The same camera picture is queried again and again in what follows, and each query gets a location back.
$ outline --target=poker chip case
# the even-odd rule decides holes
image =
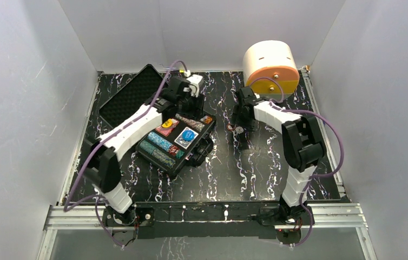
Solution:
[[[216,118],[206,112],[204,114],[201,120],[176,115],[173,119],[178,123],[166,128],[172,127],[172,130],[165,134],[166,131],[159,126],[145,135],[137,144],[138,153],[171,178],[175,178],[184,166],[200,166],[214,147],[210,134],[215,128]],[[194,136],[187,143],[182,140],[182,135],[190,131]]]

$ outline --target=stack of poker chips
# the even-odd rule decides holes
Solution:
[[[194,129],[198,130],[198,132],[202,131],[202,130],[204,129],[204,127],[206,126],[206,125],[204,125],[204,124],[201,123],[201,122],[194,121],[194,120],[188,119],[188,118],[184,118],[184,117],[182,117],[182,116],[179,115],[179,114],[176,114],[175,117],[176,117],[177,119],[182,120],[182,121],[185,122],[187,125],[191,126],[191,128],[194,128]]]
[[[147,138],[152,143],[158,145],[163,150],[167,151],[169,154],[177,157],[178,159],[182,158],[182,156],[184,155],[184,152],[180,150],[177,146],[171,144],[168,140],[159,136],[155,132],[150,132]]]
[[[212,120],[213,119],[208,115],[205,115],[203,118],[201,118],[201,121],[206,123],[206,124],[208,124],[208,123],[210,124],[210,122],[212,122]]]
[[[174,159],[167,156],[165,153],[161,152],[158,148],[150,144],[149,142],[143,140],[140,142],[140,147],[144,149],[147,153],[151,154],[159,162],[166,165],[169,168],[172,168],[175,164]]]

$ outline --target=yellow poker chip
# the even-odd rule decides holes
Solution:
[[[172,126],[172,119],[168,119],[166,122],[164,122],[161,127],[162,128],[169,128]]]

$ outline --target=white connector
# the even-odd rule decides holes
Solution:
[[[198,97],[199,92],[201,91],[202,85],[204,85],[204,78],[201,75],[193,74],[191,77],[188,77],[187,80],[190,82],[189,88],[191,91],[191,96]]]
[[[191,71],[189,70],[184,70],[183,74],[185,75],[185,77],[190,77],[191,76]]]

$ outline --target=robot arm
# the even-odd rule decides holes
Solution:
[[[284,112],[282,108],[254,94],[249,87],[236,92],[238,104],[228,125],[236,132],[254,131],[256,121],[272,126],[282,134],[284,156],[289,164],[287,186],[280,199],[281,218],[295,218],[303,211],[300,195],[310,176],[326,154],[325,143],[315,118]]]
[[[120,214],[119,218],[124,223],[130,223],[135,216],[133,201],[120,183],[119,161],[146,133],[174,117],[177,112],[191,118],[202,116],[204,96],[199,93],[202,84],[203,78],[199,75],[191,75],[187,79],[172,77],[169,87],[162,90],[144,117],[124,127],[147,111],[154,95],[124,123],[96,140],[84,140],[81,158],[87,158],[99,142],[121,130],[97,151],[83,174],[105,197],[110,207]]]

